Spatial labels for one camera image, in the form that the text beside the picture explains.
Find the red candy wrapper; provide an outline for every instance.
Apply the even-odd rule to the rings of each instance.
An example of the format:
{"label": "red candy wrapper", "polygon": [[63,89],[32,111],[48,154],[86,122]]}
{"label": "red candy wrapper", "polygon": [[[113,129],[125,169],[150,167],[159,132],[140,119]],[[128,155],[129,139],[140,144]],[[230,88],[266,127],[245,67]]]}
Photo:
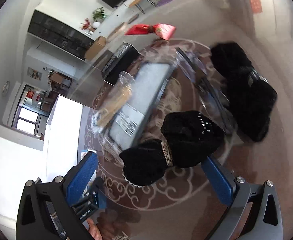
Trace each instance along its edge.
{"label": "red candy wrapper", "polygon": [[168,24],[158,23],[156,25],[146,25],[146,24],[137,24],[133,25],[125,35],[135,35],[135,34],[148,34],[148,33],[155,33],[160,38],[168,40],[170,39],[176,27]]}

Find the potted plant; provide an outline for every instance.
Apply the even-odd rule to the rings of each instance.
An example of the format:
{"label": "potted plant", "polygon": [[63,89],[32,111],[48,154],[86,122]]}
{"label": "potted plant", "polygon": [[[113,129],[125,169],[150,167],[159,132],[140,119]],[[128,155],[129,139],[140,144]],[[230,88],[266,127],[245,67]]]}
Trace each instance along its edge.
{"label": "potted plant", "polygon": [[93,28],[96,29],[100,26],[101,23],[99,22],[99,20],[103,20],[105,18],[104,13],[105,13],[105,10],[103,7],[97,8],[93,11],[93,13],[92,13],[92,18],[94,20],[94,23],[92,24]]}

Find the metal screw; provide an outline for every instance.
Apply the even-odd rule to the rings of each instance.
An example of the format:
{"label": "metal screw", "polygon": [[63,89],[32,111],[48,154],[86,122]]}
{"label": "metal screw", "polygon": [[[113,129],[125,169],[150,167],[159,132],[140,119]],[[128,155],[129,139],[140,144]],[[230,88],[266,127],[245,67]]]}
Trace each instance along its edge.
{"label": "metal screw", "polygon": [[237,177],[237,182],[244,183],[245,179],[243,177],[239,176],[239,177]]}
{"label": "metal screw", "polygon": [[29,187],[29,186],[31,186],[31,185],[32,185],[32,183],[33,183],[33,181],[32,181],[32,180],[28,180],[28,181],[26,182],[26,184],[25,184],[25,185],[26,185],[27,187]]}
{"label": "metal screw", "polygon": [[271,180],[267,180],[267,185],[268,185],[269,187],[273,187],[273,182],[272,182]]}
{"label": "metal screw", "polygon": [[56,183],[60,183],[62,180],[63,180],[63,177],[62,177],[62,176],[57,176],[57,177],[55,177],[55,179],[54,179],[54,181],[55,181]]}

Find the packaged black item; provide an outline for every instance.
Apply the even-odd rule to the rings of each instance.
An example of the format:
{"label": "packaged black item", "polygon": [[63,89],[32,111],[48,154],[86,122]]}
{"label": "packaged black item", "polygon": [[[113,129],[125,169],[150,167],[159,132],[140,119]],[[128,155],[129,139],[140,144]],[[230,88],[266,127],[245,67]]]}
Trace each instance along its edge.
{"label": "packaged black item", "polygon": [[123,43],[101,70],[103,80],[114,85],[121,71],[125,71],[139,55],[132,45]]}
{"label": "packaged black item", "polygon": [[263,140],[269,130],[277,92],[258,74],[237,43],[218,44],[211,53],[214,67],[227,79],[230,112],[238,127],[252,141]]}
{"label": "packaged black item", "polygon": [[193,167],[224,142],[224,132],[198,111],[166,115],[161,132],[164,141],[153,139],[120,153],[125,179],[136,186],[151,185],[170,166]]}

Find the white label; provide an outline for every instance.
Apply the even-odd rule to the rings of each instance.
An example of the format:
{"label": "white label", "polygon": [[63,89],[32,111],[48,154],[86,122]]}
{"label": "white label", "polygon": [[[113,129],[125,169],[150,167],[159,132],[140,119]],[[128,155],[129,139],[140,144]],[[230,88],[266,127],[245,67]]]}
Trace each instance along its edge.
{"label": "white label", "polygon": [[117,115],[115,121],[127,133],[127,135],[132,137],[143,118],[144,115],[137,109],[133,108],[129,104],[125,104],[120,113]]}

